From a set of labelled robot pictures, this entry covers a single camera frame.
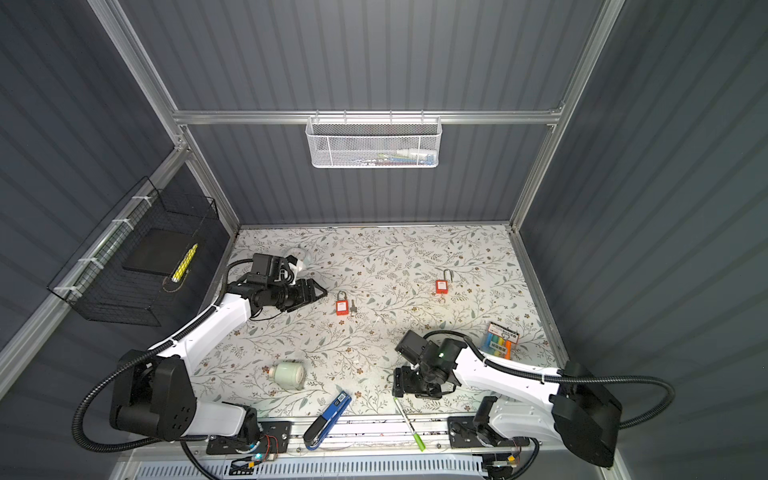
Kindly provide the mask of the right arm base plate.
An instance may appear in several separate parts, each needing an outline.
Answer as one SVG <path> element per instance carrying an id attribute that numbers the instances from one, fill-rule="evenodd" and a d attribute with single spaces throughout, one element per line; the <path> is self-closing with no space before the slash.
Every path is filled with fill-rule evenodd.
<path id="1" fill-rule="evenodd" d="M 452 448 L 512 448 L 528 447 L 527 437 L 504 438 L 489 427 L 477 427 L 473 416 L 449 416 L 447 418 L 449 443 Z"/>

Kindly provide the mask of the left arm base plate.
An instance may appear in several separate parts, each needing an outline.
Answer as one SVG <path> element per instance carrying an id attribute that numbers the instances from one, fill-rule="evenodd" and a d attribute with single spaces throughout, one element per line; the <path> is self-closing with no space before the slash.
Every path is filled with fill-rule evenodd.
<path id="1" fill-rule="evenodd" d="M 259 436 L 253 441 L 229 437 L 212 437 L 207 444 L 207 455 L 279 455 L 287 452 L 293 423 L 266 421 L 259 425 Z"/>

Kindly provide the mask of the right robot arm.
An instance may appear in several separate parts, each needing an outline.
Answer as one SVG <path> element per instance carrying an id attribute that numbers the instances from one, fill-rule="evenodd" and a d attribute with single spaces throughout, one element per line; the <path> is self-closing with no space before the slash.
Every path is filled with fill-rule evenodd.
<path id="1" fill-rule="evenodd" d="M 653 376 L 595 376 L 577 362 L 537 367 L 488 355 L 472 339 L 451 330 L 405 333 L 395 347 L 406 360 L 394 373 L 396 398 L 440 400 L 459 387 L 486 392 L 474 418 L 479 439 L 497 445 L 516 437 L 553 440 L 597 467 L 614 464 L 618 434 L 664 412 L 676 391 Z M 647 385 L 663 390 L 649 410 L 624 419 L 612 385 Z"/>

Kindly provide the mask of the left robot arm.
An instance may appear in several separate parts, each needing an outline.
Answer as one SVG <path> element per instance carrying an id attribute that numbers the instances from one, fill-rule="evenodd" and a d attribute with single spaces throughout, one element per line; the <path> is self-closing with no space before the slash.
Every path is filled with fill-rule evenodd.
<path id="1" fill-rule="evenodd" d="M 131 350 L 116 369 L 95 385 L 77 406 L 71 435 L 91 452 L 117 453 L 160 442 L 189 442 L 221 437 L 245 449 L 259 445 L 263 433 L 252 407 L 199 399 L 191 377 L 195 369 L 231 332 L 250 321 L 263 320 L 263 310 L 292 313 L 327 297 L 328 291 L 304 278 L 302 260 L 254 254 L 249 266 L 200 314 L 148 350 Z M 106 388 L 112 390 L 110 426 L 135 435 L 135 440 L 108 444 L 89 438 L 84 420 L 89 407 Z"/>

